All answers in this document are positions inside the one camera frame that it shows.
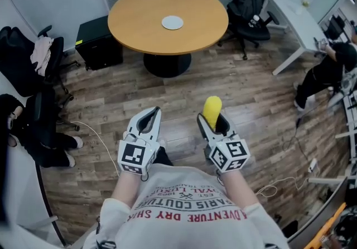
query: shoe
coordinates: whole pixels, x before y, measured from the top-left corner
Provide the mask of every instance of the shoe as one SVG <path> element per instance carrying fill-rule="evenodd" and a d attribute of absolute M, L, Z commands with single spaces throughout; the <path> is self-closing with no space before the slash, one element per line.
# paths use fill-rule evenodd
<path fill-rule="evenodd" d="M 298 87 L 300 86 L 299 82 L 294 82 L 292 84 L 294 86 L 294 89 L 297 91 Z"/>
<path fill-rule="evenodd" d="M 77 149 L 83 148 L 83 140 L 78 136 L 73 136 L 73 139 L 77 142 Z"/>
<path fill-rule="evenodd" d="M 297 110 L 298 110 L 299 112 L 303 112 L 303 111 L 305 110 L 304 108 L 301 108 L 301 107 L 299 106 L 299 104 L 297 104 L 296 100 L 294 100 L 294 106 L 297 108 Z"/>
<path fill-rule="evenodd" d="M 161 147 L 163 147 L 165 149 L 167 148 L 167 141 L 164 137 L 159 137 L 157 139 L 157 142 L 160 144 Z"/>
<path fill-rule="evenodd" d="M 67 152 L 66 152 L 66 156 L 69 160 L 69 167 L 74 167 L 76 165 L 75 159 L 71 155 L 67 154 Z"/>

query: yellow object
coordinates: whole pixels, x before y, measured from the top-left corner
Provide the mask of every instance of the yellow object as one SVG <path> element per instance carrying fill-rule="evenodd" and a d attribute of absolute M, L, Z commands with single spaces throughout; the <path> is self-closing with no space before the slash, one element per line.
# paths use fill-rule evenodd
<path fill-rule="evenodd" d="M 161 21 L 170 15 L 180 17 L 183 27 L 165 29 Z M 130 49 L 180 55 L 216 43 L 226 32 L 228 15 L 218 0 L 118 0 L 109 12 L 108 26 Z"/>
<path fill-rule="evenodd" d="M 334 216 L 332 216 L 324 226 L 319 230 L 319 232 L 315 235 L 315 237 L 310 241 L 310 243 L 305 247 L 305 249 L 319 249 L 321 247 L 321 237 L 326 235 L 327 232 L 331 229 L 331 226 L 334 224 L 336 219 L 340 216 L 342 211 L 344 211 L 346 207 L 346 203 L 342 203 L 338 210 L 335 212 Z"/>
<path fill-rule="evenodd" d="M 206 118 L 209 126 L 216 130 L 216 123 L 222 109 L 222 101 L 218 96 L 210 96 L 205 102 L 202 115 Z"/>

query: black cabinet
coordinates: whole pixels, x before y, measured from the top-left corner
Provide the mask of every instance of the black cabinet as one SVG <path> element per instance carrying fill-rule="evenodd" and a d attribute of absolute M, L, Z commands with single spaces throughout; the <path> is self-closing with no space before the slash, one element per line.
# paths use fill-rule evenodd
<path fill-rule="evenodd" d="M 123 62 L 123 48 L 109 31 L 108 16 L 81 24 L 75 48 L 84 59 L 87 70 Z"/>

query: computer monitor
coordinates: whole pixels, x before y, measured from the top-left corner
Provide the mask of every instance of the computer monitor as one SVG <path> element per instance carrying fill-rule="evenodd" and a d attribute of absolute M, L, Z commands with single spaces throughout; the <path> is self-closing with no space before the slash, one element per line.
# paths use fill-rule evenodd
<path fill-rule="evenodd" d="M 348 179 L 345 178 L 320 210 L 288 239 L 291 249 L 304 248 L 316 236 L 321 227 L 335 214 L 345 201 L 347 184 Z"/>

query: desk leg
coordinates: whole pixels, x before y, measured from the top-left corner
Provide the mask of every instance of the desk leg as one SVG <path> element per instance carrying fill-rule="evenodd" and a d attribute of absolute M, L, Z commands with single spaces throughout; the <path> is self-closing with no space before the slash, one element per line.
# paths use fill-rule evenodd
<path fill-rule="evenodd" d="M 146 69 L 155 76 L 172 78 L 184 73 L 191 64 L 191 55 L 144 54 Z"/>
<path fill-rule="evenodd" d="M 296 60 L 299 56 L 301 56 L 305 52 L 305 49 L 301 46 L 295 51 L 286 61 L 284 61 L 281 65 L 279 65 L 274 71 L 273 75 L 277 75 L 284 68 L 286 68 L 290 63 Z"/>

